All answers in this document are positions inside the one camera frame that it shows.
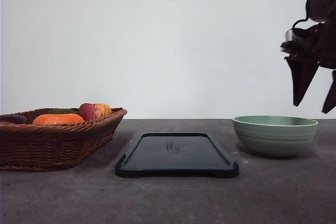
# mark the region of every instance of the bowl rim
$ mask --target bowl rim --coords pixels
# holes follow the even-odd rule
[[[293,119],[304,119],[304,120],[309,120],[313,122],[312,124],[305,124],[305,125],[278,125],[278,124],[262,124],[262,123],[248,123],[248,122],[243,122],[239,121],[239,118],[243,117],[251,117],[251,116],[264,116],[264,117],[272,117],[272,118],[293,118]],[[307,127],[307,126],[315,126],[318,125],[319,122],[314,120],[314,119],[307,119],[307,118],[298,118],[295,116],[282,116],[282,115],[241,115],[237,116],[232,119],[234,122],[237,123],[244,123],[244,124],[250,124],[250,125],[259,125],[259,126],[269,126],[269,127]]]

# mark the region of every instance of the black tray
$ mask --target black tray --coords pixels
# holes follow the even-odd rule
[[[230,178],[239,174],[239,166],[207,133],[144,133],[115,165],[115,173]]]

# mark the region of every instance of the table surface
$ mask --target table surface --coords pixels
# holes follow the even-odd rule
[[[1,171],[1,223],[336,223],[336,120],[298,156],[253,155],[231,120],[122,120],[113,140],[58,172]],[[209,132],[235,178],[121,178],[114,165],[139,132]]]

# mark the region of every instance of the red apple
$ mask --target red apple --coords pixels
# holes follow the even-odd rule
[[[78,110],[78,114],[85,120],[90,121],[102,116],[112,114],[110,106],[105,103],[83,103]]]

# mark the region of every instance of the ceramic bowl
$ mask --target ceramic bowl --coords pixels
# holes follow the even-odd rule
[[[252,115],[233,119],[235,132],[249,150],[273,157],[297,155],[316,137],[318,122],[287,116]]]

